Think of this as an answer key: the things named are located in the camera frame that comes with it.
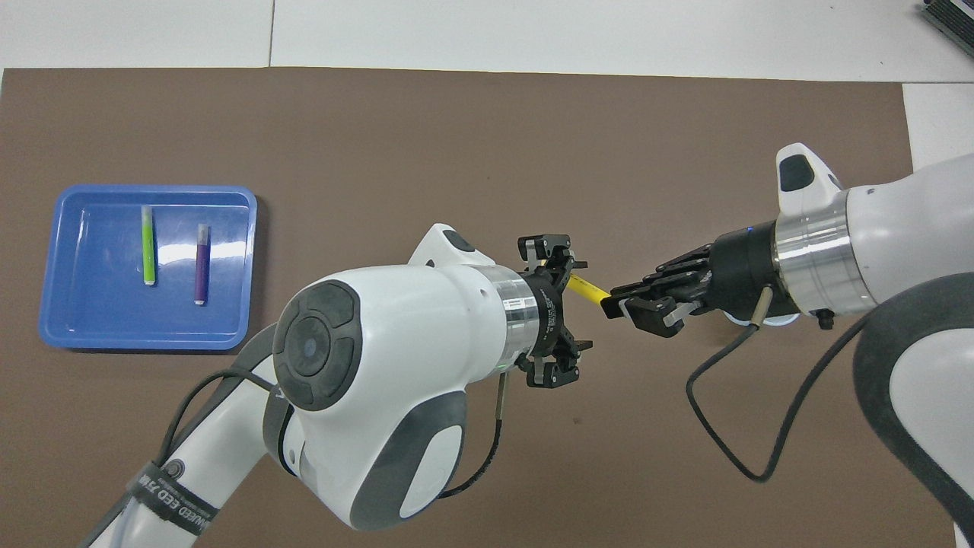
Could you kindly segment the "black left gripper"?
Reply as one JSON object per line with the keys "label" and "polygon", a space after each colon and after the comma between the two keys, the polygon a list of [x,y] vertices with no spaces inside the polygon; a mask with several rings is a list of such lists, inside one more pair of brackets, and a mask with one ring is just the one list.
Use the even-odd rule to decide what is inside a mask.
{"label": "black left gripper", "polygon": [[[564,327],[562,292],[571,271],[585,269],[587,261],[576,260],[567,234],[539,234],[518,238],[518,252],[527,264],[521,273],[538,307],[539,327],[536,342],[528,355],[521,354],[516,365],[526,374],[532,388],[553,389],[575,382],[580,377],[581,352],[594,346],[591,340],[577,341],[561,334]],[[551,357],[552,361],[543,361]]]}

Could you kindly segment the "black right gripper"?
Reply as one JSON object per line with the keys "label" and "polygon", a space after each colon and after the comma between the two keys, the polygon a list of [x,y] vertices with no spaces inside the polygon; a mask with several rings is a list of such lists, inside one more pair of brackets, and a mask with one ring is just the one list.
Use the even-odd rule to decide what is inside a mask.
{"label": "black right gripper", "polygon": [[625,317],[638,330],[669,339],[691,315],[706,305],[738,320],[750,320],[762,290],[772,288],[768,317],[797,314],[772,259],[775,226],[752,226],[721,235],[713,244],[697,247],[657,265],[641,281],[613,288],[600,301],[606,318]]}

